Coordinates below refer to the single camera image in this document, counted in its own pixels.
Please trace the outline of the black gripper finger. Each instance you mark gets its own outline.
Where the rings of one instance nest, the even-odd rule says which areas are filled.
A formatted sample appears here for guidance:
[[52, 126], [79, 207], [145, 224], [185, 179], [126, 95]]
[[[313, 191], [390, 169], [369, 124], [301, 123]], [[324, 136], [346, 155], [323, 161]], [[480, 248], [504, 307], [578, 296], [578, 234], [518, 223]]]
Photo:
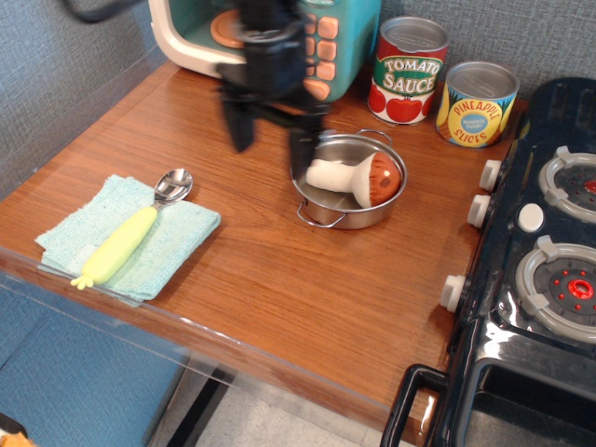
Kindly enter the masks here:
[[232, 143], [238, 152], [244, 152], [254, 141], [254, 102], [223, 101], [223, 115]]
[[325, 126], [322, 123], [305, 128], [298, 125], [289, 126], [291, 176], [293, 178], [300, 177], [310, 167], [324, 130]]

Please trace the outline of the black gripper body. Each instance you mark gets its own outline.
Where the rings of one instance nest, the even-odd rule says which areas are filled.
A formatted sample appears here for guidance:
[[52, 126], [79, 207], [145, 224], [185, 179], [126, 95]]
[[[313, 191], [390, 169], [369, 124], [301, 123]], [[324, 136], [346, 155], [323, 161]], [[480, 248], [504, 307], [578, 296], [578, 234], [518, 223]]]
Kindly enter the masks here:
[[255, 120], [265, 119], [288, 129], [322, 123], [327, 107], [304, 85], [305, 36], [253, 34], [245, 37], [242, 64], [219, 63], [221, 98], [251, 101]]

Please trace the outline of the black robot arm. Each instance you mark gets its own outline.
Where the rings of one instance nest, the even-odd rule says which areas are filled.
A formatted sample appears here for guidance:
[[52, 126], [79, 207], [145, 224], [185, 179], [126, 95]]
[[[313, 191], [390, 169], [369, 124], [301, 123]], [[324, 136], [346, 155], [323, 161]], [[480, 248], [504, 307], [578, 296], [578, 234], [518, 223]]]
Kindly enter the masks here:
[[236, 1], [246, 62], [219, 63], [223, 115], [239, 152], [254, 141], [254, 121], [290, 131], [291, 174], [306, 173], [324, 133], [328, 106], [305, 86], [308, 17], [296, 1]]

